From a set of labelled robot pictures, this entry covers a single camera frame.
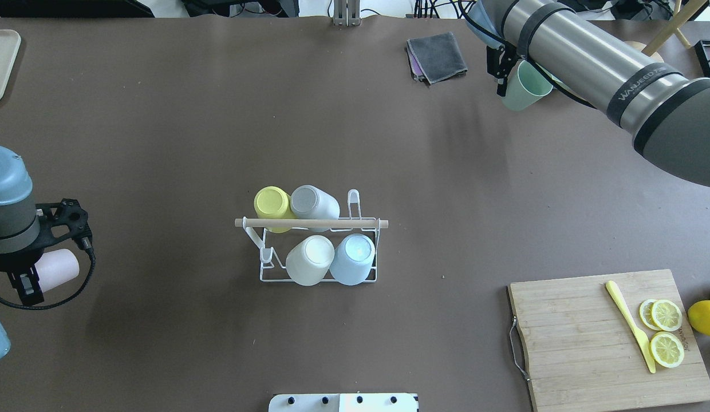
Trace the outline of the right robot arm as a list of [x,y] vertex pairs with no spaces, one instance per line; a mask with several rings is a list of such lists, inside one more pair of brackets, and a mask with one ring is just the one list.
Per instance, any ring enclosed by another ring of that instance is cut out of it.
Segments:
[[481,1],[473,11],[466,20],[483,39],[559,78],[631,133],[640,156],[710,187],[710,78],[685,78],[560,2]]

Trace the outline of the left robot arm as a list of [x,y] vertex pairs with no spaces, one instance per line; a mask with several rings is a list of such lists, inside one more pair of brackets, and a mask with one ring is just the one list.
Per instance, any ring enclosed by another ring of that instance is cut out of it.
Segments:
[[[56,303],[45,294],[77,278],[80,264],[72,251],[51,246],[72,240],[85,252],[90,265],[77,291]],[[78,297],[90,282],[97,260],[88,212],[77,199],[36,203],[33,181],[22,157],[0,146],[0,273],[9,278],[18,302],[0,295],[0,303],[15,310],[51,310]]]

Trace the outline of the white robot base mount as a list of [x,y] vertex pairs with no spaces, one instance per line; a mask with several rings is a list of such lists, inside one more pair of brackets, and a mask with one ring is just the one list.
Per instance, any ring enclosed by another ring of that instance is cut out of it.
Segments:
[[418,411],[418,395],[408,392],[277,394],[269,411]]

